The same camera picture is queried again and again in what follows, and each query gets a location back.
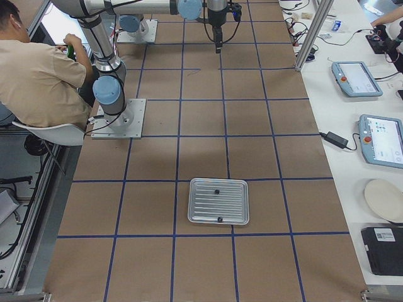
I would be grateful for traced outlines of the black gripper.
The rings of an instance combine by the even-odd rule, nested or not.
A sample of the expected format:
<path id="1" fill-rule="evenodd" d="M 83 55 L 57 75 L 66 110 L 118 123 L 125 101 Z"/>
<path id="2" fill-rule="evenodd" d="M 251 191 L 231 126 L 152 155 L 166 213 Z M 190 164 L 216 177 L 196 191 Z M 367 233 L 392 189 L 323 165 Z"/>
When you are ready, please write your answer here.
<path id="1" fill-rule="evenodd" d="M 213 42 L 215 46 L 222 46 L 222 28 L 220 26 L 212 26 Z M 220 49 L 215 47 L 215 53 L 220 53 Z"/>

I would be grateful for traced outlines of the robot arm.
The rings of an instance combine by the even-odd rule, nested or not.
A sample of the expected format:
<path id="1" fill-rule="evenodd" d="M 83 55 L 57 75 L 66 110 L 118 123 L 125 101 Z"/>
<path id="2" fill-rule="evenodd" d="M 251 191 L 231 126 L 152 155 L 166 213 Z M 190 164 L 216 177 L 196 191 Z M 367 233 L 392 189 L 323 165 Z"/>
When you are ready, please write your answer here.
<path id="1" fill-rule="evenodd" d="M 127 2 L 115 8 L 119 15 L 120 28 L 127 33 L 129 43 L 155 42 L 157 20 L 147 20 L 147 14 L 179 15 L 184 20 L 197 20 L 212 27 L 208 38 L 215 45 L 215 52 L 220 53 L 224 42 L 222 26 L 227 21 L 227 14 L 232 12 L 232 3 L 228 1 L 136 1 Z"/>
<path id="2" fill-rule="evenodd" d="M 140 138 L 144 123 L 145 99 L 128 99 L 124 93 L 126 66 L 101 19 L 102 12 L 115 15 L 180 14 L 187 20 L 199 17 L 201 1 L 53 1 L 56 8 L 78 23 L 95 57 L 99 79 L 93 93 L 100 103 L 103 119 L 94 124 L 91 136 L 101 138 Z"/>

